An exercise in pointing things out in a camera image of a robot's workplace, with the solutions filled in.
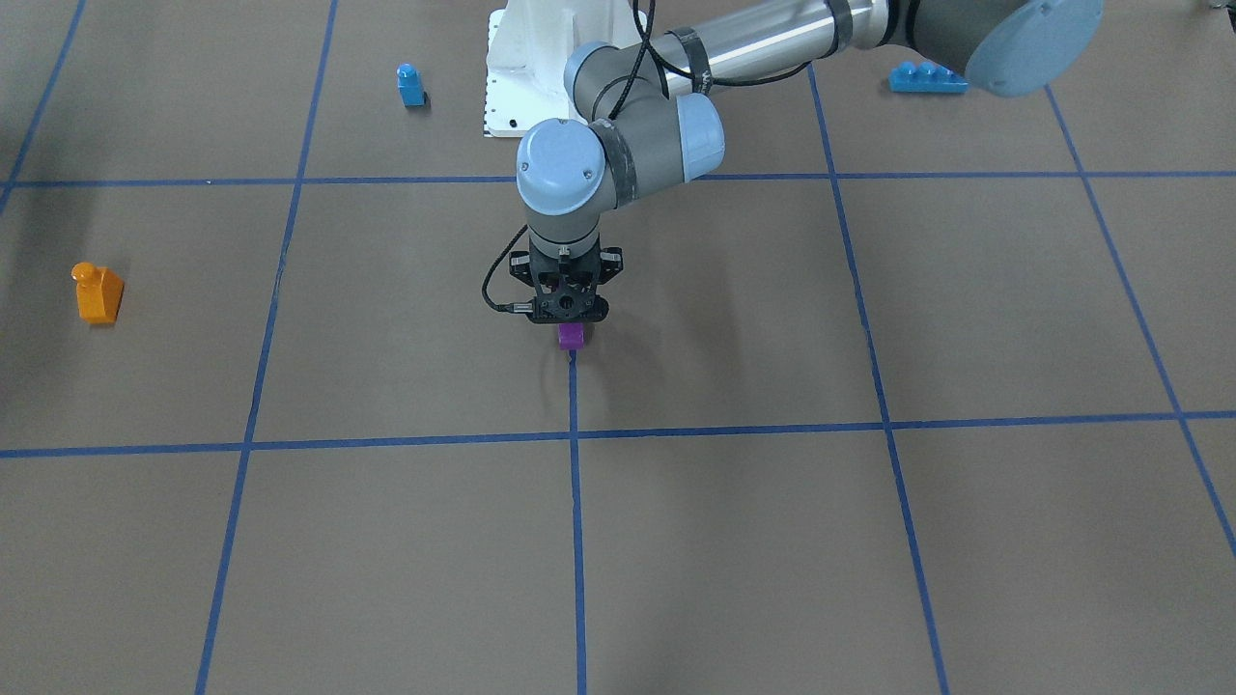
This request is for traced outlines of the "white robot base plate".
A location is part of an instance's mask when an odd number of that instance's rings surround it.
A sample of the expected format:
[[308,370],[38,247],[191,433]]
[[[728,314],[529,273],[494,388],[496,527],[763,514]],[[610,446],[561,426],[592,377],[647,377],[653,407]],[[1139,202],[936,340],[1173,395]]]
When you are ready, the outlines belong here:
[[578,122],[562,75],[592,42],[637,45],[630,1],[508,1],[489,14],[483,136],[522,139],[548,119]]

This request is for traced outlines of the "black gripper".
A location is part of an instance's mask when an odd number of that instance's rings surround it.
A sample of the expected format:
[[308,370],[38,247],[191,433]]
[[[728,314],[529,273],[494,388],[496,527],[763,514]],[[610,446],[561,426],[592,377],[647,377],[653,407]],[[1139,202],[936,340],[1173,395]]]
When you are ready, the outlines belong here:
[[602,322],[609,305],[599,286],[624,270],[619,247],[592,249],[578,257],[552,257],[539,249],[509,254],[509,273],[534,291],[534,298],[515,302],[510,312],[538,324]]

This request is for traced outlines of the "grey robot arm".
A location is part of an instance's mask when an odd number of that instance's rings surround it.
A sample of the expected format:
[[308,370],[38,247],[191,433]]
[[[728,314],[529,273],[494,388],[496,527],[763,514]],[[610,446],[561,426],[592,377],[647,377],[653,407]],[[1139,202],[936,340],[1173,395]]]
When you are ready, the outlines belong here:
[[533,291],[498,313],[538,324],[602,322],[599,286],[623,268],[599,241],[604,211],[709,176],[726,155],[713,92],[798,75],[848,49],[902,47],[995,96],[1023,96],[1063,74],[1095,36],[1101,1],[765,1],[637,43],[580,45],[562,67],[569,117],[522,135],[514,181],[527,214],[498,262]]

